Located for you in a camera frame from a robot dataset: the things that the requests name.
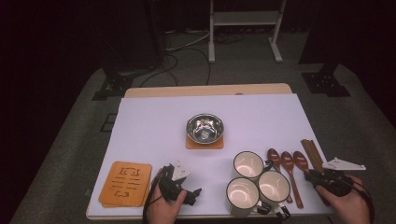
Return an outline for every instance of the metal bowl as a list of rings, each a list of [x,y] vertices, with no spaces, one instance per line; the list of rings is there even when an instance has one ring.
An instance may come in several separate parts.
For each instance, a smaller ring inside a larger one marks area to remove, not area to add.
[[[199,144],[211,144],[219,140],[224,132],[224,125],[218,117],[211,114],[199,114],[187,123],[187,135]]]

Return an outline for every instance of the dark background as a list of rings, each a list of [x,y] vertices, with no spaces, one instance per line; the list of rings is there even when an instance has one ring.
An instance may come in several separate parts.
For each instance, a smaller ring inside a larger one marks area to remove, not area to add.
[[[142,57],[138,57],[138,52],[142,48],[155,48],[156,43],[147,44],[141,40],[142,36],[136,35],[148,35],[143,21],[134,22],[145,16],[133,11],[117,11],[116,7],[109,7],[109,2],[0,2],[3,103],[0,118],[4,142],[0,155],[0,198],[5,205],[2,223],[12,218],[91,74],[104,63],[126,63],[127,67],[142,69],[161,59],[153,49],[152,57],[148,55],[139,61]],[[126,0],[113,2],[131,5],[131,1]],[[145,6],[143,0],[133,2]],[[208,27],[208,0],[162,0],[157,5],[165,30]],[[217,10],[274,7],[277,7],[276,1],[268,1],[264,6],[262,0],[251,0],[249,4],[216,0]],[[300,63],[323,63],[335,55],[358,75],[364,88],[395,125],[394,12],[394,3],[390,0],[347,3],[293,0],[287,3],[281,29],[300,32],[311,28]],[[123,46],[125,32],[115,25],[122,20],[134,27],[129,34],[132,38],[126,38],[133,40],[135,46]]]

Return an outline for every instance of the floor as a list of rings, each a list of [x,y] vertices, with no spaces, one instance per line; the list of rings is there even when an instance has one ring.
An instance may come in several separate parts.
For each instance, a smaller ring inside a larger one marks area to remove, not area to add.
[[[276,63],[267,42],[270,33],[229,35],[218,39],[216,62],[206,59],[207,44],[169,52],[163,67],[169,71],[147,74],[134,80],[132,87],[287,83],[297,93],[305,114],[326,158],[342,158],[364,164],[359,176],[375,202],[375,223],[393,223],[389,202],[396,199],[396,131],[360,84],[343,65],[334,73],[349,97],[312,94],[302,73],[316,72],[321,64],[298,64],[307,33],[281,33],[278,47],[283,63]],[[197,35],[170,34],[168,48],[191,42]],[[101,132],[107,115],[117,113],[120,96],[104,101],[92,97],[105,82],[98,69],[76,100],[35,181],[11,223],[102,223],[89,220],[85,211],[111,133]],[[134,223],[103,221],[103,223]],[[242,223],[236,220],[202,220],[200,223]],[[287,223],[340,223],[336,216],[292,217]]]

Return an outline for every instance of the ceramic cup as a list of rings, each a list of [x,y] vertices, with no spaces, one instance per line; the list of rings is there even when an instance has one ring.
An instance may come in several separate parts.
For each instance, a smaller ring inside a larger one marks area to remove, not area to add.
[[[286,220],[290,217],[288,208],[283,204],[290,194],[290,184],[285,176],[275,171],[262,173],[257,182],[257,187],[262,203],[268,204],[279,218]],[[269,211],[260,212],[260,207],[258,207],[258,212],[267,214]]]
[[[238,153],[233,159],[233,171],[236,175],[246,177],[253,182],[257,182],[262,172],[268,171],[272,163],[263,162],[262,158],[254,152],[243,151]]]
[[[247,217],[256,207],[259,198],[256,184],[245,177],[237,177],[227,186],[229,212],[235,217]]]

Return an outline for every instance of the wooden spoon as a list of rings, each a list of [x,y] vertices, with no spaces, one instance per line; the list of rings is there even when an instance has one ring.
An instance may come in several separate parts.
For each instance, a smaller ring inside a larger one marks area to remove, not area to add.
[[[302,171],[309,175],[308,160],[302,152],[295,151],[293,153],[293,160],[298,168],[300,168]],[[326,206],[330,206],[330,203],[326,199],[324,199],[320,194],[319,196]]]
[[[273,167],[280,173],[280,157],[275,149],[268,149],[267,159],[274,162]],[[290,197],[290,195],[286,199],[286,202],[293,203],[293,199]]]
[[[300,193],[297,190],[296,181],[294,180],[293,175],[293,168],[294,168],[294,161],[293,157],[290,155],[289,152],[284,151],[280,157],[280,162],[282,166],[289,172],[290,180],[291,180],[291,187],[293,188],[294,198],[297,203],[298,208],[304,208],[303,201],[301,200]]]

